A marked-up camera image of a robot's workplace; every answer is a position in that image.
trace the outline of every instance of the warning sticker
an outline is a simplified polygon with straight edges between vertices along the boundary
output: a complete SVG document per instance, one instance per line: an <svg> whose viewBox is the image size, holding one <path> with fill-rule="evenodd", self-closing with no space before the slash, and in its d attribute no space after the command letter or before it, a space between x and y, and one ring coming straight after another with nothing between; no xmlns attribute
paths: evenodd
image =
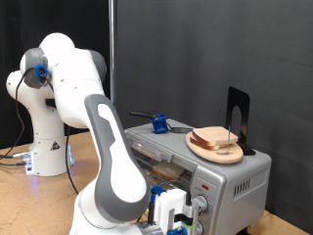
<svg viewBox="0 0 313 235"><path fill-rule="evenodd" d="M60 145L57 143L57 141L55 141L51 147L51 151L60 149Z"/></svg>

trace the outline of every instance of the black curtain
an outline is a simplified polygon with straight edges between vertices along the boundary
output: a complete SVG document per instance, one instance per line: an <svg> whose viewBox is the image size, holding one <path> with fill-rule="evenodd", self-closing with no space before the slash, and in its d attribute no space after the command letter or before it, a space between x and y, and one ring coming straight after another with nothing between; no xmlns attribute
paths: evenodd
<svg viewBox="0 0 313 235"><path fill-rule="evenodd" d="M0 149L11 147L21 131L15 100L8 94L6 80L20 69L24 52L36 48L50 33L60 32L71 38L75 47L91 49L110 61L109 2L101 0L2 0L0 1ZM104 83L110 97L110 75ZM33 140L30 116L20 105L25 123L19 143ZM84 130L72 129L71 134Z"/></svg>
<svg viewBox="0 0 313 235"><path fill-rule="evenodd" d="M131 110L225 125L229 86L243 90L251 99L247 144L273 160L266 205L313 234L313 2L116 2L124 127L149 122Z"/></svg>

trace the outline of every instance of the black plate holder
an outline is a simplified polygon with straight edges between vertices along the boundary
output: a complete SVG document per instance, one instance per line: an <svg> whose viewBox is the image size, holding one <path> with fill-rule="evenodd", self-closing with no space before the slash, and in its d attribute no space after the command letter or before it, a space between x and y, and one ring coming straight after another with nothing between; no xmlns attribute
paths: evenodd
<svg viewBox="0 0 313 235"><path fill-rule="evenodd" d="M227 115L226 115L227 129L228 126L232 125L233 110L236 106L238 106L242 114L241 133L237 143L239 144L240 147L242 147L245 156L255 155L255 152L246 144L250 98L245 92L230 86L228 90Z"/></svg>

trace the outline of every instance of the cable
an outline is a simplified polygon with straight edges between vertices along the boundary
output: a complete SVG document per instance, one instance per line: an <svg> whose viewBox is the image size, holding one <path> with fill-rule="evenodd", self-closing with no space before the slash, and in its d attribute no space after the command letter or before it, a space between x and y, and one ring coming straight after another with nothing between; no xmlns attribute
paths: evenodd
<svg viewBox="0 0 313 235"><path fill-rule="evenodd" d="M26 165L26 162L19 162L19 163L17 163L17 164L2 164L2 163L0 163L0 165L20 166L20 165Z"/></svg>
<svg viewBox="0 0 313 235"><path fill-rule="evenodd" d="M140 217L139 217L139 218L137 218L137 221L136 221L136 222L139 222L139 221L140 221L140 219L141 219L141 217L142 217L142 215L140 215Z"/></svg>
<svg viewBox="0 0 313 235"><path fill-rule="evenodd" d="M18 139L17 139L16 142L14 143L14 145L11 147L11 149L10 149L4 156L1 156L1 157L0 157L0 160L5 159L5 158L8 156L8 154L10 154L11 151L17 146L17 144L19 143L19 141L20 141L20 139L21 139L21 137L22 137L23 131L24 131L24 129L25 129L24 124L23 124L23 121L22 121L22 118L21 118L21 115L20 115L20 110L19 110L19 97L18 97L18 94L19 94L19 88L20 88L20 86L21 86L21 84L22 84L23 79L26 77L27 73L28 73L31 69L32 69L32 68L26 70L25 73L22 75L22 78L21 78L21 80L20 80L20 82L19 82L19 84L18 84L18 86L17 86L17 89L16 89L16 111L17 111L17 115L18 115L18 118L19 118L19 120L20 120L20 123L21 123L21 125L22 125L22 130L21 130L21 132L20 132L20 135L19 135Z"/></svg>
<svg viewBox="0 0 313 235"><path fill-rule="evenodd" d="M49 86L51 87L52 92L54 92L54 90L53 90L53 86L52 86L52 84L51 84L50 80L46 79L46 81L48 82Z"/></svg>
<svg viewBox="0 0 313 235"><path fill-rule="evenodd" d="M69 169L68 169L68 164L67 164L67 146L68 146L68 139L69 139L69 133L70 133L70 126L67 127L67 145L66 145L66 166L67 166L67 175L68 175L68 179L71 183L71 186L72 188L75 190L76 194L78 195L78 191L74 185L74 183L72 182L71 180L71 177L70 177L70 173L69 173Z"/></svg>
<svg viewBox="0 0 313 235"><path fill-rule="evenodd" d="M4 155L0 155L0 158L3 158L3 159L12 159L13 158L13 156L9 156L9 155L7 155L7 156L4 156Z"/></svg>

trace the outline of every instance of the blue clamp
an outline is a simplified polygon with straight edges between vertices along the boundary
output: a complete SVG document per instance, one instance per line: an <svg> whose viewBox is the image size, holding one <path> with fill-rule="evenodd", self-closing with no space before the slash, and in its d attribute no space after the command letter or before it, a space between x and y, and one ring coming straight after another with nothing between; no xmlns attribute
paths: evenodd
<svg viewBox="0 0 313 235"><path fill-rule="evenodd" d="M188 235L187 229L184 227L178 227L167 232L167 235Z"/></svg>
<svg viewBox="0 0 313 235"><path fill-rule="evenodd" d="M40 85L42 86L47 86L49 82L42 83L42 78L45 78L45 80L50 81L51 80L51 73L48 71L48 69L42 65L42 64L37 64L35 67L35 74L37 75L37 80Z"/></svg>
<svg viewBox="0 0 313 235"><path fill-rule="evenodd" d="M155 185L151 189L151 201L154 202L156 200L156 194L160 195L161 193L165 192L161 186Z"/></svg>
<svg viewBox="0 0 313 235"><path fill-rule="evenodd" d="M153 126L155 128L155 134L160 134L168 131L164 113L156 115L156 118L153 119Z"/></svg>

